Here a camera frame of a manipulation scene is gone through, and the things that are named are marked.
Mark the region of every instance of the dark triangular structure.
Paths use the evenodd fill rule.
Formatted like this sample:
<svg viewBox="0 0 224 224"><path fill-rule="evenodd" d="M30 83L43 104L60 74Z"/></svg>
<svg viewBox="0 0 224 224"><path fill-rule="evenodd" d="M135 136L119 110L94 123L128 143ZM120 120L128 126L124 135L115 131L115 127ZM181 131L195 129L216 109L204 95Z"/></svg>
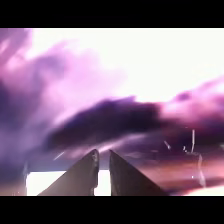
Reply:
<svg viewBox="0 0 224 224"><path fill-rule="evenodd" d="M168 196L136 168L110 151L112 196Z"/></svg>
<svg viewBox="0 0 224 224"><path fill-rule="evenodd" d="M38 196L94 196L98 172L99 153L93 150Z"/></svg>

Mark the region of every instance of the bright white sky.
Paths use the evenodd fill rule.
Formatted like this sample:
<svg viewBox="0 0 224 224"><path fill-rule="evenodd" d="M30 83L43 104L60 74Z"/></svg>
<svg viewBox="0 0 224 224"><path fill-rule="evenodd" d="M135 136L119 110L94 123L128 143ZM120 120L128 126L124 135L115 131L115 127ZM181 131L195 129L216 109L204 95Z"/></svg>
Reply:
<svg viewBox="0 0 224 224"><path fill-rule="evenodd" d="M224 29L36 29L29 57L54 43L77 39L78 50L93 49L102 67L122 68L120 96L135 94L139 101L163 101L178 92L224 74ZM36 195L61 173L28 177L28 195ZM108 194L108 175L96 194Z"/></svg>

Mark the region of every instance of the dark pointed object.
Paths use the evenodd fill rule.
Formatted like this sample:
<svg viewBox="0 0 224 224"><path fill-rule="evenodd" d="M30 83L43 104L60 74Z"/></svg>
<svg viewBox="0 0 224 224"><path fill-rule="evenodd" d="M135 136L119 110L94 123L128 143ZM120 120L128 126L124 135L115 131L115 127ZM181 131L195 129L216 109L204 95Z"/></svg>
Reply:
<svg viewBox="0 0 224 224"><path fill-rule="evenodd" d="M168 196L135 167L110 151L112 196Z"/></svg>
<svg viewBox="0 0 224 224"><path fill-rule="evenodd" d="M98 172L99 152L93 150L38 196L94 196Z"/></svg>

